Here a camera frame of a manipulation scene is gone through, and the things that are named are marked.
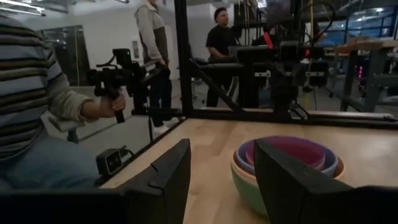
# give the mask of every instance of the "hand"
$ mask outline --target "hand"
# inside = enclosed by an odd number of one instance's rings
[[[164,66],[166,66],[167,67],[167,64],[166,64],[166,62],[161,58],[161,59],[159,59],[159,62],[162,64],[162,65],[164,65]]]
[[[115,111],[124,110],[126,107],[126,100],[124,95],[120,94],[115,100],[112,100],[108,96],[101,97],[101,103],[99,104],[99,109],[101,110],[101,117],[103,118],[113,118],[115,116]]]

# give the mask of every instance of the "camera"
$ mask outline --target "camera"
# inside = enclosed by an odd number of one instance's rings
[[[96,96],[108,96],[112,99],[116,99],[121,87],[125,86],[128,95],[134,99],[132,114],[145,114],[149,95],[147,86],[159,75],[170,73],[170,70],[156,60],[140,66],[138,62],[131,60],[129,49],[113,49],[112,53],[108,62],[96,66],[101,70],[88,72],[88,83],[95,86]],[[118,123],[124,122],[122,111],[115,112],[115,115]]]

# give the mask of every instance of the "desk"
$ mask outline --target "desk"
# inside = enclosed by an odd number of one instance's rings
[[[335,48],[335,69],[339,54],[350,52],[343,94],[339,96],[341,98],[341,111],[347,111],[348,106],[352,106],[358,111],[374,112],[376,105],[381,104],[379,102],[381,89],[385,86],[389,87],[398,85],[397,76],[383,74],[384,64],[388,59],[387,53],[394,47],[398,47],[398,41],[396,40],[364,40]],[[369,71],[368,76],[366,77],[366,98],[363,103],[358,102],[356,99],[351,97],[353,81],[356,74],[355,65],[358,59],[359,50],[370,51]],[[336,83],[336,74],[334,76],[335,78],[332,80],[332,90]]]
[[[103,187],[119,186],[189,138],[192,174],[184,223],[263,224],[264,218],[241,201],[229,163],[243,142],[270,135],[303,137],[333,149],[346,165],[343,181],[352,186],[398,185],[395,131],[188,119]]]

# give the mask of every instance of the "person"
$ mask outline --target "person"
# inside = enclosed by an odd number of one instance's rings
[[[40,116],[75,121],[111,118],[123,95],[100,103],[72,91],[54,51],[14,19],[0,16],[0,189],[95,187],[95,158],[79,145],[50,137]]]
[[[228,27],[228,12],[225,7],[216,9],[214,20],[217,25],[209,31],[206,40],[206,47],[210,53],[209,61],[227,62],[228,58],[231,57],[229,48],[236,46],[236,39],[234,32]],[[232,77],[227,75],[220,75],[211,79],[218,87],[224,87],[225,91],[229,90],[232,83]],[[217,92],[209,88],[206,106],[217,107],[217,103]]]
[[[159,15],[156,0],[143,0],[134,16],[137,21],[140,40],[144,49],[144,63],[158,60],[163,66],[169,64],[169,53],[167,51],[167,37],[165,22]],[[170,70],[166,70],[159,78],[150,85],[149,103],[153,108],[171,108],[172,104],[172,82]],[[171,126],[178,122],[177,118],[170,116],[152,116],[154,132],[165,133]]]

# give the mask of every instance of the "green bowl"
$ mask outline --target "green bowl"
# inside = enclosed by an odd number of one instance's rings
[[[253,186],[252,184],[245,182],[237,173],[235,173],[232,167],[231,172],[235,187],[241,195],[242,200],[250,207],[250,209],[267,216],[266,206],[262,201],[258,186]]]

